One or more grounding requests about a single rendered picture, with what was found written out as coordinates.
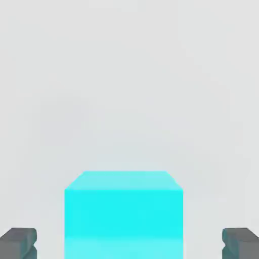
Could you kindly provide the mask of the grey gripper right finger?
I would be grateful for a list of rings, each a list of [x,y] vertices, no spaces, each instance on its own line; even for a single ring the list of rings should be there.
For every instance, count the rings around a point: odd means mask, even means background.
[[[224,228],[222,259],[259,259],[259,237],[248,228]]]

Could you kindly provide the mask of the small cyan cube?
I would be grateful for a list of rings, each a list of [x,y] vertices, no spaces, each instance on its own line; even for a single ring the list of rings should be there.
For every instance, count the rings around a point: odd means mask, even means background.
[[[86,171],[64,190],[64,259],[183,259],[183,200],[165,171]]]

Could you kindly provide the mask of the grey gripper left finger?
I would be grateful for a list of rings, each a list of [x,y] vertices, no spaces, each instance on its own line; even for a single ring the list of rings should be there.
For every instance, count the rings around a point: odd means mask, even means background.
[[[11,228],[0,237],[0,259],[37,259],[35,228]]]

